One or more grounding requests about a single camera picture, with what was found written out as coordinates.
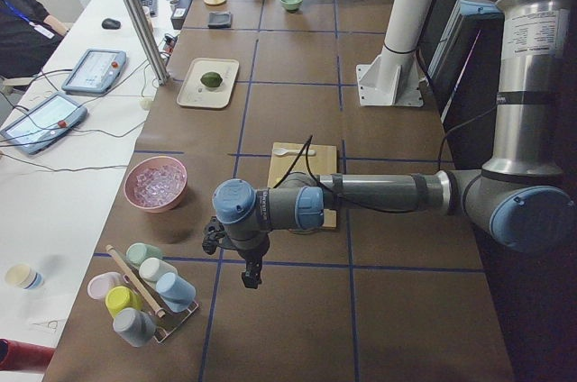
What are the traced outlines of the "seated person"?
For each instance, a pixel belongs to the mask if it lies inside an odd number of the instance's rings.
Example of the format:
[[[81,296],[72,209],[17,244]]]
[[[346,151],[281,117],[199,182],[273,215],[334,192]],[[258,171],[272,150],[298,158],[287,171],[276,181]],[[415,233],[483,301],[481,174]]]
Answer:
[[[1,76],[37,75],[68,31],[36,0],[1,0]]]

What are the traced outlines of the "teach pendant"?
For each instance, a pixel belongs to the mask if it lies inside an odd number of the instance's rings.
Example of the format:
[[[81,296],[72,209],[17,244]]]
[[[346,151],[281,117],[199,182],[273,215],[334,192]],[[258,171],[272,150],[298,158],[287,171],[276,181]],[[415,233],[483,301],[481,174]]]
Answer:
[[[71,95],[105,95],[121,75],[126,61],[122,50],[86,50],[61,88]]]
[[[4,127],[1,135],[19,151],[33,155],[64,137],[87,115],[84,105],[57,92]]]

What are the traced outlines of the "bamboo cutting board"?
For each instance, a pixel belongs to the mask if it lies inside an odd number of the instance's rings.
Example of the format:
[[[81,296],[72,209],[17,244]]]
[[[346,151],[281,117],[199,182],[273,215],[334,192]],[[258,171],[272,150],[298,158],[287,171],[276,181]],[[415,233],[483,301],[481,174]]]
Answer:
[[[272,148],[284,147],[301,150],[302,144],[276,141]],[[332,175],[337,172],[337,148],[333,145],[311,144],[309,150],[315,150],[315,156],[301,155],[294,166],[297,156],[276,157],[271,153],[268,175],[268,187],[275,187],[291,169],[288,177],[280,184],[281,187],[313,186],[315,180],[308,174],[307,165],[315,176]]]

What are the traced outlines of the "far teach pendant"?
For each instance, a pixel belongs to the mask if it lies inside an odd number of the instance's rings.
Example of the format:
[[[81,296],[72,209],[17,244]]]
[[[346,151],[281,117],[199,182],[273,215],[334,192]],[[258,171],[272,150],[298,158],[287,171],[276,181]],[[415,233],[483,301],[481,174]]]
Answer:
[[[122,50],[86,50],[61,88],[71,95],[105,95],[121,75],[126,61]]]

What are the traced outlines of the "yellow cup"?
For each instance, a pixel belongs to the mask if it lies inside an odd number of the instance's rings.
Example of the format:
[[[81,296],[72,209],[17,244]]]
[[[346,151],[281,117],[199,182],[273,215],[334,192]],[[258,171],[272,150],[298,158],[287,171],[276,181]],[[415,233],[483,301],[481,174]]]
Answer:
[[[105,306],[115,318],[125,308],[142,310],[143,304],[141,297],[128,286],[115,286],[107,292]]]

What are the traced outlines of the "white cup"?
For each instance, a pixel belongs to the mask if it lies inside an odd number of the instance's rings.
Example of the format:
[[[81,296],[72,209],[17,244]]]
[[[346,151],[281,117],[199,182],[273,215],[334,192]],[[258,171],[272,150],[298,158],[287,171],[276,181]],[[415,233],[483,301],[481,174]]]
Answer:
[[[178,270],[163,259],[154,257],[147,258],[139,267],[140,278],[150,284],[155,284],[167,273],[177,274]]]

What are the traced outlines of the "near teach pendant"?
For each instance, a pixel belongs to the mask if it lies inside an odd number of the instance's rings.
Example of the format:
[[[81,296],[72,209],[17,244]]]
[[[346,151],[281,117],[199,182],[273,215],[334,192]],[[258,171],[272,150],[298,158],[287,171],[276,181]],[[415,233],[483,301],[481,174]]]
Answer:
[[[64,137],[87,115],[84,105],[57,92],[4,127],[1,135],[19,151],[33,155]]]

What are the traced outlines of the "red object at edge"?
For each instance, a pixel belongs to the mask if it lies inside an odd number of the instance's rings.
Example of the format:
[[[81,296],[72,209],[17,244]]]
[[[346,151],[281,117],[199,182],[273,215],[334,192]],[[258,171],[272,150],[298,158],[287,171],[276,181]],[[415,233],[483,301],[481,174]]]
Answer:
[[[50,365],[55,349],[14,340],[1,340],[1,370],[42,374]]]

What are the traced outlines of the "black computer mouse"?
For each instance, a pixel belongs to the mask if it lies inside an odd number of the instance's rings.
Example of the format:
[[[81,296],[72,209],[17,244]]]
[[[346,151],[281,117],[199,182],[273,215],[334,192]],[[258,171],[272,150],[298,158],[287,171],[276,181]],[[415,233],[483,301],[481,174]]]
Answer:
[[[105,18],[101,22],[101,27],[104,30],[119,30],[122,27],[122,23],[116,19]]]

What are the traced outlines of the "white plastic spoon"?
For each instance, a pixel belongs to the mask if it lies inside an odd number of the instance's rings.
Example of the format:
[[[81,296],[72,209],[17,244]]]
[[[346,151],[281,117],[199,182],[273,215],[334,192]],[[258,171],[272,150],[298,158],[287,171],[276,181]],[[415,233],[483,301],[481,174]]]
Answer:
[[[297,156],[297,155],[308,155],[308,156],[315,156],[315,150],[297,150],[297,149],[288,149],[284,147],[277,147],[272,149],[272,154],[276,157],[285,157],[285,156]]]

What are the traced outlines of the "grey cup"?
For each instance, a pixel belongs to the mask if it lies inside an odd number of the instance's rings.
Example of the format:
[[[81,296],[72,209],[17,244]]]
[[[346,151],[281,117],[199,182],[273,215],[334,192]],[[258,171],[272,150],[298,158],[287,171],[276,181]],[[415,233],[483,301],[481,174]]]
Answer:
[[[141,347],[154,337],[156,324],[145,312],[127,307],[114,318],[113,329],[130,345]]]

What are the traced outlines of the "light green bowl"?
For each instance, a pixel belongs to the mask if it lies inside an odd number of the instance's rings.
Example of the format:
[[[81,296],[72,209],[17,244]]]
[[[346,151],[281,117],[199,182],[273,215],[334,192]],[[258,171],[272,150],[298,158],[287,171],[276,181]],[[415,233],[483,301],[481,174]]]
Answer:
[[[298,11],[303,1],[304,0],[279,0],[282,8],[289,13]]]

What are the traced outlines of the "black box with label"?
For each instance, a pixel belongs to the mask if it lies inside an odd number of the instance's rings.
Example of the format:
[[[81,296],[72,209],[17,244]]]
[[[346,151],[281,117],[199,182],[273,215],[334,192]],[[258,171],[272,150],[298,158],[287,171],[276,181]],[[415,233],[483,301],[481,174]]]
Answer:
[[[186,20],[188,10],[193,0],[171,0],[172,10],[170,21],[174,30],[181,30]]]

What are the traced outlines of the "pink bowl with ice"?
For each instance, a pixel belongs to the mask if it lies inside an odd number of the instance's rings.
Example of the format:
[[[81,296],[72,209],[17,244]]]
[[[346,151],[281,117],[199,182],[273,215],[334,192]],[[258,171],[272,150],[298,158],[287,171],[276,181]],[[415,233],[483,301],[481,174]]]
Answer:
[[[169,156],[146,159],[130,170],[124,181],[124,196],[147,213],[163,213],[178,206],[188,188],[183,163]]]

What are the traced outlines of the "paper cup blue stripe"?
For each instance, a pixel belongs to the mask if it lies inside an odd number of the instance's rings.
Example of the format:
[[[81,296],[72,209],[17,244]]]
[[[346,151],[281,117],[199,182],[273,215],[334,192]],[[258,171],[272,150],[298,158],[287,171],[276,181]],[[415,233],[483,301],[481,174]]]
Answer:
[[[43,284],[43,276],[27,264],[16,264],[5,272],[5,282],[13,287],[32,290]]]

